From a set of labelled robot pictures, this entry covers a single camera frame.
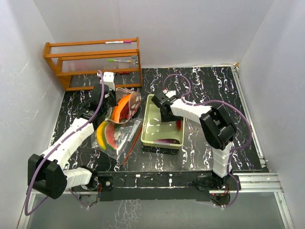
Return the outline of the pale green perforated basket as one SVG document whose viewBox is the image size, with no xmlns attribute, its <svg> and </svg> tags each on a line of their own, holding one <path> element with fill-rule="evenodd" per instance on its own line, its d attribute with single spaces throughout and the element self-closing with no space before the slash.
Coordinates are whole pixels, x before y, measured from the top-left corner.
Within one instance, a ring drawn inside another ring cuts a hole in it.
<svg viewBox="0 0 305 229">
<path fill-rule="evenodd" d="M 160 109 L 152 102 L 153 94 L 148 95 L 146 100 L 145 113 L 141 133 L 141 141 L 144 146 L 160 147 L 168 149 L 180 149 L 184 144 L 184 123 L 181 130 L 177 129 L 176 122 L 161 122 Z M 180 141 L 180 144 L 166 144 L 154 142 L 157 139 L 173 138 Z"/>
</svg>

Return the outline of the purple toy eggplant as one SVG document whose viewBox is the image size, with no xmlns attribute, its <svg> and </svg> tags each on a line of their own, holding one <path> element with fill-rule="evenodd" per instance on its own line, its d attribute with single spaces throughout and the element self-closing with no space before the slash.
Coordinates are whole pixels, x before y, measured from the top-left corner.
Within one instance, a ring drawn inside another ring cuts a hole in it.
<svg viewBox="0 0 305 229">
<path fill-rule="evenodd" d="M 167 138 L 167 139 L 157 139 L 154 140 L 154 142 L 160 142 L 160 143 L 166 143 L 166 144 L 180 144 L 180 141 L 173 138 Z"/>
</svg>

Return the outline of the yellow toy banana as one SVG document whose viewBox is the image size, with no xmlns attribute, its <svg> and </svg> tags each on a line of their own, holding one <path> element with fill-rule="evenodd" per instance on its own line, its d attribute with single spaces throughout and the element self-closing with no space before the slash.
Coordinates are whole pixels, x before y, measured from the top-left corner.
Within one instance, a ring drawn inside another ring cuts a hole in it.
<svg viewBox="0 0 305 229">
<path fill-rule="evenodd" d="M 107 150 L 108 147 L 108 137 L 106 135 L 106 128 L 108 124 L 108 121 L 104 121 L 98 126 L 96 130 L 96 139 L 102 151 Z"/>
</svg>

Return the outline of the dark red toy sweet potato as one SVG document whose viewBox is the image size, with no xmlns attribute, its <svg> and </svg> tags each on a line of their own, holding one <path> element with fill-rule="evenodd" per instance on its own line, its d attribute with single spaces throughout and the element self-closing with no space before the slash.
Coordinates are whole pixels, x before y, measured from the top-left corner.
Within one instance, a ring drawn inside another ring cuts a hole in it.
<svg viewBox="0 0 305 229">
<path fill-rule="evenodd" d="M 117 108 L 119 115 L 118 122 L 123 122 L 123 120 L 133 117 L 139 108 L 139 104 L 139 102 L 131 102 L 130 106 L 129 101 L 121 99 Z"/>
</svg>

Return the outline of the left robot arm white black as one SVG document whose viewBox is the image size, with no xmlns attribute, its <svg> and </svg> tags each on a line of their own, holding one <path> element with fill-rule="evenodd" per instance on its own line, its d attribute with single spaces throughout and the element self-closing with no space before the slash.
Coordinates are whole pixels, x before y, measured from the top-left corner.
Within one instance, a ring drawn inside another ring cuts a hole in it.
<svg viewBox="0 0 305 229">
<path fill-rule="evenodd" d="M 98 178 L 90 168 L 66 170 L 65 166 L 82 143 L 105 120 L 111 107 L 116 105 L 115 84 L 105 82 L 94 86 L 91 97 L 67 131 L 40 155 L 28 160 L 28 190 L 36 190 L 57 199 L 72 187 L 83 185 L 87 190 L 98 186 Z"/>
</svg>

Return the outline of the clear bag of white discs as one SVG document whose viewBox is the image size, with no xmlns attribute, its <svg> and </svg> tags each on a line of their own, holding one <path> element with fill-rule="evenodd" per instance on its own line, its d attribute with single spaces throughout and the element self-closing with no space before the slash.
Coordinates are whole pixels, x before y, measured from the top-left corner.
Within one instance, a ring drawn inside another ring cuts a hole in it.
<svg viewBox="0 0 305 229">
<path fill-rule="evenodd" d="M 111 107 L 105 117 L 106 121 L 115 124 L 124 124 L 132 119 L 138 111 L 142 96 L 138 91 L 132 91 L 127 88 L 116 88 L 115 107 Z"/>
</svg>

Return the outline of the red watermelon slice toy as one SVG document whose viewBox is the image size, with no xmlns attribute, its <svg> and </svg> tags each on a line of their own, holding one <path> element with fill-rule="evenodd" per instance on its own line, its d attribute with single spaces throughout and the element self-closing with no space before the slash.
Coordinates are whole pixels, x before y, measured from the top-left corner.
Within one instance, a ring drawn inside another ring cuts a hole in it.
<svg viewBox="0 0 305 229">
<path fill-rule="evenodd" d="M 106 124 L 106 126 L 104 127 L 104 130 L 102 131 L 102 138 L 103 138 L 103 142 L 105 144 L 106 150 L 117 150 L 118 149 L 116 140 L 114 139 L 114 133 L 115 133 L 114 124 L 112 124 L 112 123 Z"/>
</svg>

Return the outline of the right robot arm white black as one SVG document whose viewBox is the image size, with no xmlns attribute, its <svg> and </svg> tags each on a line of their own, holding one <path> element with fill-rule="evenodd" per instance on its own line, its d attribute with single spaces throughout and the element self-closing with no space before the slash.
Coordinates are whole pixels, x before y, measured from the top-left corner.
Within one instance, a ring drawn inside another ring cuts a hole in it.
<svg viewBox="0 0 305 229">
<path fill-rule="evenodd" d="M 160 109 L 163 123 L 186 118 L 200 124 L 206 142 L 212 147 L 211 173 L 198 176 L 192 185 L 201 190 L 224 189 L 229 185 L 233 175 L 231 149 L 237 129 L 224 107 L 190 103 L 178 95 L 168 97 L 164 92 L 155 94 L 152 102 Z"/>
</svg>

